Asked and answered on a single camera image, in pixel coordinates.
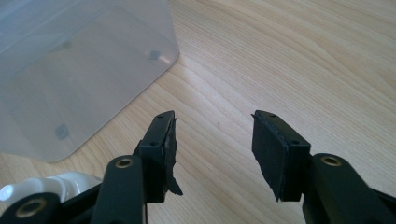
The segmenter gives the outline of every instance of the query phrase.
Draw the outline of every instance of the white bottle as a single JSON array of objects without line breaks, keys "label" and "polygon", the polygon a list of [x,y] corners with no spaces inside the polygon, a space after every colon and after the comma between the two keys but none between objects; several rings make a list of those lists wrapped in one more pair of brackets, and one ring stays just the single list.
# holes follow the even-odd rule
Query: white bottle
[{"label": "white bottle", "polygon": [[4,186],[0,190],[0,201],[12,204],[31,194],[51,192],[58,194],[62,203],[101,182],[102,180],[96,176],[80,172],[67,172],[47,178],[29,178],[21,183]]}]

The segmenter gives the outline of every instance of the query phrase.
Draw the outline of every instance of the tabletop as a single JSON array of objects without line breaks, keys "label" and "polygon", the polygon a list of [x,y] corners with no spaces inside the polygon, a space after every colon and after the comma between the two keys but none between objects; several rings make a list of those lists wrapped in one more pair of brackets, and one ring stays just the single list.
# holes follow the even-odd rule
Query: tabletop
[{"label": "tabletop", "polygon": [[[396,196],[396,2],[171,0],[176,63],[70,157],[0,154],[0,187],[66,171],[104,175],[153,117],[177,117],[182,197],[150,204],[150,223],[304,223],[277,203],[251,152],[256,109],[279,115],[311,154],[338,155]],[[6,209],[0,206],[0,213]]]}]

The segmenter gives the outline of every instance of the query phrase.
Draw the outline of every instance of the light wood surface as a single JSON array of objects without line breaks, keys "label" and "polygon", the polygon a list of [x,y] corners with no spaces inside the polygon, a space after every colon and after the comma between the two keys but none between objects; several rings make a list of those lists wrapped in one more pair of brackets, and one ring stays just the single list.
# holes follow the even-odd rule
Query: light wood surface
[{"label": "light wood surface", "polygon": [[[103,176],[152,118],[177,115],[175,177],[184,192],[148,207],[150,223],[304,223],[277,203],[251,150],[256,109],[348,160],[396,196],[396,2],[171,0],[177,62],[63,161],[0,154],[0,187],[31,176]],[[6,206],[1,204],[1,212]]]}]

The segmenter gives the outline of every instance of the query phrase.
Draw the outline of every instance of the white bottle cap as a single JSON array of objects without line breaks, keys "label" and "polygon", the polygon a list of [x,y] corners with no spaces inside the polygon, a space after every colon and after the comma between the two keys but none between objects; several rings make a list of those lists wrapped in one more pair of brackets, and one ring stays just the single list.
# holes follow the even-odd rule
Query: white bottle cap
[{"label": "white bottle cap", "polygon": [[21,183],[4,186],[0,190],[0,201],[15,203],[26,196],[40,192],[52,192],[62,197],[62,184],[55,179],[49,178],[26,179]]}]

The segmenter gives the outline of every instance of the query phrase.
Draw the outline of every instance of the plastic container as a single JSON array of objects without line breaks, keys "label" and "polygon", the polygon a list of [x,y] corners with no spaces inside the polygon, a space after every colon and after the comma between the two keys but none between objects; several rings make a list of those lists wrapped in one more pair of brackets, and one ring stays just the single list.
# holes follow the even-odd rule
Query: plastic container
[{"label": "plastic container", "polygon": [[58,194],[63,203],[100,183],[100,178],[80,172],[67,172],[47,178],[29,178],[21,183],[2,187],[0,201],[13,204],[32,194],[49,192]]},{"label": "plastic container", "polygon": [[167,0],[0,4],[0,152],[58,161],[178,55]]}]

